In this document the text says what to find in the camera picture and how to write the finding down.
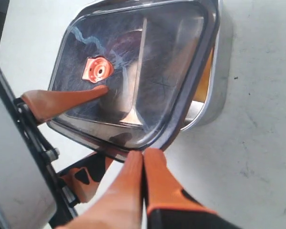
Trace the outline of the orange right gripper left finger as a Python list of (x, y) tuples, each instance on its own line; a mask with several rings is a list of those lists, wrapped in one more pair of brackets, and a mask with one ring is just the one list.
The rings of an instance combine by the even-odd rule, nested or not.
[(131, 151), (116, 179), (82, 215), (61, 229), (140, 229), (142, 226), (143, 155)]

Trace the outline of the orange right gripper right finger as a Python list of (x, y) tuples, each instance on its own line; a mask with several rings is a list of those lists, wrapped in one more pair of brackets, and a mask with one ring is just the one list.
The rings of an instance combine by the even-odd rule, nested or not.
[(223, 229), (224, 221), (214, 212), (184, 194), (182, 185), (166, 165), (160, 149), (144, 151), (148, 193), (149, 229)]

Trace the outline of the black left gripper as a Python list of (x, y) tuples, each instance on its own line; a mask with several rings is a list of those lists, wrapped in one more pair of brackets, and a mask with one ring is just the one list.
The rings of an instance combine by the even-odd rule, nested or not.
[[(108, 93), (106, 85), (84, 91), (25, 92), (21, 99), (38, 124)], [(0, 229), (41, 229), (77, 216), (72, 203), (88, 203), (113, 162), (91, 153), (59, 172), (51, 163), (59, 152), (43, 137), (27, 106), (17, 99), (0, 70)]]

